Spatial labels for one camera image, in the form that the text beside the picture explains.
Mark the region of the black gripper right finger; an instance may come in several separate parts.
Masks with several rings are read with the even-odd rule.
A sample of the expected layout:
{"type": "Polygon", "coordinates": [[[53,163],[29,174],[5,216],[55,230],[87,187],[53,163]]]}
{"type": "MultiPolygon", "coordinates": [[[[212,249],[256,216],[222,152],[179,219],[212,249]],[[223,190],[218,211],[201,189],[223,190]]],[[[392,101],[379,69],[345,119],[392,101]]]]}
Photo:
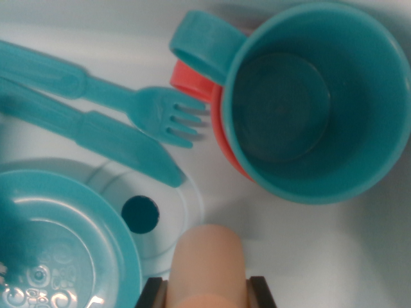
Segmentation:
{"type": "Polygon", "coordinates": [[[253,276],[246,280],[249,307],[277,308],[274,297],[264,276],[253,276]]]}

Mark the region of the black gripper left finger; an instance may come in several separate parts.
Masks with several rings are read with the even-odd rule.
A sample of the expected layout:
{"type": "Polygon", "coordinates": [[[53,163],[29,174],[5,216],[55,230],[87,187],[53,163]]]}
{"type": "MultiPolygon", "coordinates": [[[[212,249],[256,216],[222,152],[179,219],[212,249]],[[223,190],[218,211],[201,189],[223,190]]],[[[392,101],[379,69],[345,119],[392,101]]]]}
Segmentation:
{"type": "Polygon", "coordinates": [[[139,296],[136,308],[165,308],[167,287],[167,280],[150,277],[139,296]]]}

